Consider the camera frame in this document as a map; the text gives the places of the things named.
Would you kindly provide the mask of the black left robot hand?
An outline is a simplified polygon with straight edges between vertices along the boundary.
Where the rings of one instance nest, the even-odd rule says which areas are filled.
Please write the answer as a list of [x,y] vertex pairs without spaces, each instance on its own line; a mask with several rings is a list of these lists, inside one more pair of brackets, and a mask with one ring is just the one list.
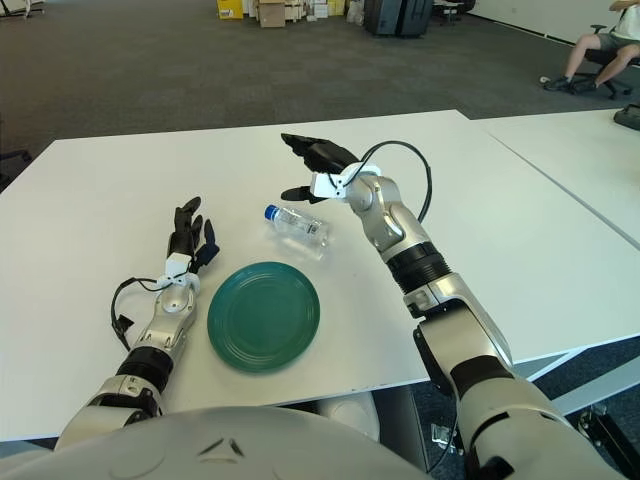
[[168,242],[167,258],[179,254],[186,258],[186,267],[179,270],[197,274],[199,269],[208,265],[220,252],[210,219],[195,216],[201,205],[196,196],[174,212],[174,231]]

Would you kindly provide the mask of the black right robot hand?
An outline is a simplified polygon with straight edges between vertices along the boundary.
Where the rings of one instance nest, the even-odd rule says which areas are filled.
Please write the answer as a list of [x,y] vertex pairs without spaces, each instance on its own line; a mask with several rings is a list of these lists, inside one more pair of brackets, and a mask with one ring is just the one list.
[[[282,133],[281,138],[293,153],[304,160],[304,165],[313,173],[341,174],[349,165],[358,163],[358,158],[347,149],[330,140]],[[285,190],[281,199],[286,201],[308,201],[316,204],[324,198],[312,194],[309,186]]]

